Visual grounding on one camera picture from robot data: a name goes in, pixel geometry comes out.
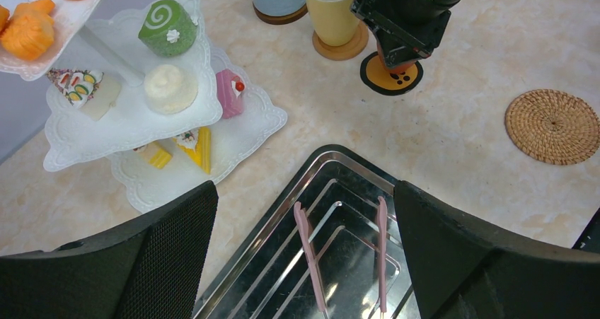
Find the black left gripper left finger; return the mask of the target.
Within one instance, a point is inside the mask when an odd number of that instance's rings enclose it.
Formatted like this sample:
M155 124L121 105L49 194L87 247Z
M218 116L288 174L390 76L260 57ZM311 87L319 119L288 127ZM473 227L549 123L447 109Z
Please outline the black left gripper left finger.
M106 231L1 258L2 318L191 318L219 196L207 181Z

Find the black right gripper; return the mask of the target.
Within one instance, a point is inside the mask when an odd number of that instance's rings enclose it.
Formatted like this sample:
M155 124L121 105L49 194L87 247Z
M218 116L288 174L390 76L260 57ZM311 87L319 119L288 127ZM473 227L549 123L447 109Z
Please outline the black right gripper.
M354 0L351 12L374 34L387 65L426 59L440 45L453 0Z

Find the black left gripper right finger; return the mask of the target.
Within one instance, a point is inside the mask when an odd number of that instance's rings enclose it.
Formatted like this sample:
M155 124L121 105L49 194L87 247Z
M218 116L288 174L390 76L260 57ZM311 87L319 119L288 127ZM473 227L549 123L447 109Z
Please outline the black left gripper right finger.
M519 235L400 180L401 243L422 318L598 318L599 254Z

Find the brown mug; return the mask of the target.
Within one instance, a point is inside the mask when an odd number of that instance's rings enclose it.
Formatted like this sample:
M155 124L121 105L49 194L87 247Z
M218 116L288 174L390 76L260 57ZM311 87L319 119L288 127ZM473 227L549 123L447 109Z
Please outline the brown mug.
M408 68L414 65L417 62L417 59L409 59L408 61L401 62L400 64L395 64L393 66L389 66L386 64L383 56L383 51L378 50L378 58L379 61L385 71L390 74L400 74L405 72Z

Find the dark printed coaster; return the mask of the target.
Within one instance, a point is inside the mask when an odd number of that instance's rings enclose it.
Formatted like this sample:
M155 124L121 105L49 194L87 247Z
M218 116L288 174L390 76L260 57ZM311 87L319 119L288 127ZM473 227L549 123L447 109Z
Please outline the dark printed coaster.
M415 62L405 71L391 73L384 69L377 52L363 59L360 79L372 91L384 96L398 96L410 92L422 80L424 69Z

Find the brown coaster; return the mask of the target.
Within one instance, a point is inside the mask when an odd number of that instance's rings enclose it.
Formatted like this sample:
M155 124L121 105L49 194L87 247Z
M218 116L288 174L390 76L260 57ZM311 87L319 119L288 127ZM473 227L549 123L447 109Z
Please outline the brown coaster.
M312 35L312 43L315 51L322 57L333 61L345 61L356 57L366 47L368 41L369 29L363 22L359 22L352 39L341 46L325 44L316 32L313 32Z
M270 25L285 25L285 24L293 23L308 13L306 4L304 4L297 11L287 14L287 15L283 15L283 16L267 15L267 14L261 12L259 9L257 9L255 4L253 4L253 10L254 10L256 16L262 22L270 24Z

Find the yellow mug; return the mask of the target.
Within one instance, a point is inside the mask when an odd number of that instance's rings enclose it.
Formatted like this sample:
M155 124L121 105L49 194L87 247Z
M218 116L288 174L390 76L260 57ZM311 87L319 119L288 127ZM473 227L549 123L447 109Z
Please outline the yellow mug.
M306 0L308 13L317 36L333 47L348 43L359 25L350 11L354 0Z

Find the yellow cake slice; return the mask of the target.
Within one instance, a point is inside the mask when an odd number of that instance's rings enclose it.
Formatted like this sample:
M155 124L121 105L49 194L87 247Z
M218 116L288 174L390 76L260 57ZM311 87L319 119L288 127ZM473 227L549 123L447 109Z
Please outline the yellow cake slice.
M174 136L172 140L206 174L211 173L212 133L210 128L194 128Z

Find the stainless steel tray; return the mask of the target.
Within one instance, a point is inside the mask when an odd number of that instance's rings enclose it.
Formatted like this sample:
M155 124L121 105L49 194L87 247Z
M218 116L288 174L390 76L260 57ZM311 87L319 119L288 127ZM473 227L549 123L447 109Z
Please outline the stainless steel tray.
M327 318L418 318L393 207L396 179L344 146L316 149L197 301L194 318L320 318L294 203L313 229ZM388 205L379 310L378 198Z

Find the metal tongs with pink tips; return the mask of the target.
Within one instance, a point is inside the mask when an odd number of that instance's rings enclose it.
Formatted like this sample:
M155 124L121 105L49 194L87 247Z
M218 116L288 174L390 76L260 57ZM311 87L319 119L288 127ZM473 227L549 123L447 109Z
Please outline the metal tongs with pink tips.
M388 207L383 196L378 196L379 205L377 206L376 225L378 226L379 238L376 256L376 267L378 272L379 285L379 311L380 318L385 318L387 312L387 285L386 285L386 247L387 247L387 223ZM325 296L323 295L323 286L321 276L318 270L318 263L310 242L312 234L311 225L308 222L306 212L302 209L301 202L295 202L293 205L294 219L298 228L302 248L307 261L309 275L313 287L313 293L317 303L318 310L327 318L327 309Z

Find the pink cake slice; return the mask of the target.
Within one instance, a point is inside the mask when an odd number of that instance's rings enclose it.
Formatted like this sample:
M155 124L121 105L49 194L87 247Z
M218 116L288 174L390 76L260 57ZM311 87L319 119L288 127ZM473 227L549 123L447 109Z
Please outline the pink cake slice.
M244 111L242 92L246 89L241 77L230 69L216 74L217 98L223 109L222 119L230 119Z

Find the white round bun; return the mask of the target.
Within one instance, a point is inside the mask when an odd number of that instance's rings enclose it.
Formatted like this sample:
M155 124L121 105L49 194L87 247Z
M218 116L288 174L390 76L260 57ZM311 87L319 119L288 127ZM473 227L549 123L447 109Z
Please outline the white round bun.
M144 78L146 104L163 115L179 113L190 107L198 93L198 81L188 71L172 64L152 69Z

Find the white triangular cake slice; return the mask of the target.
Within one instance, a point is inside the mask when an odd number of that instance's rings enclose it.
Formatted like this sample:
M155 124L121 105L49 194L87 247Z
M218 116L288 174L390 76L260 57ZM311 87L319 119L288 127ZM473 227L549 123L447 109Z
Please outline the white triangular cake slice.
M46 77L79 112L97 122L116 106L121 83L97 69L50 69Z

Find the green roll cake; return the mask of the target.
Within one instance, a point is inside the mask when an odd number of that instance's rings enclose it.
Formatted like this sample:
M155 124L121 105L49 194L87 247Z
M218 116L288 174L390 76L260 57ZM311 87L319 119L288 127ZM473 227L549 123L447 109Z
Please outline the green roll cake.
M157 56L174 57L192 47L197 31L179 2L159 0L151 5L137 37Z

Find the orange fish cake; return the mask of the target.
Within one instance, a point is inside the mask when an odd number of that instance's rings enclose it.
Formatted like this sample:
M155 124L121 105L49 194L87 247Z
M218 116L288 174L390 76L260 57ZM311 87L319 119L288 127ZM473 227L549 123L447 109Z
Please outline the orange fish cake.
M1 46L24 61L39 58L54 43L53 0L18 4L1 33Z
M6 28L10 17L11 12L7 8L0 6L0 33Z

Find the brown coaster back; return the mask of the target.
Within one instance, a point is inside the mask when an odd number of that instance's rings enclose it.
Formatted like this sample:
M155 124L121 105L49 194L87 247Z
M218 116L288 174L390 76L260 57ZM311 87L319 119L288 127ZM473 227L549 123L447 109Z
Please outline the brown coaster back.
M287 14L287 15L283 15L283 16L267 15L267 14L261 12L259 9L257 9L255 4L253 4L253 10L254 10L256 16L262 22L270 24L270 25L285 25L285 24L293 23L308 13L306 4L304 4L297 11Z

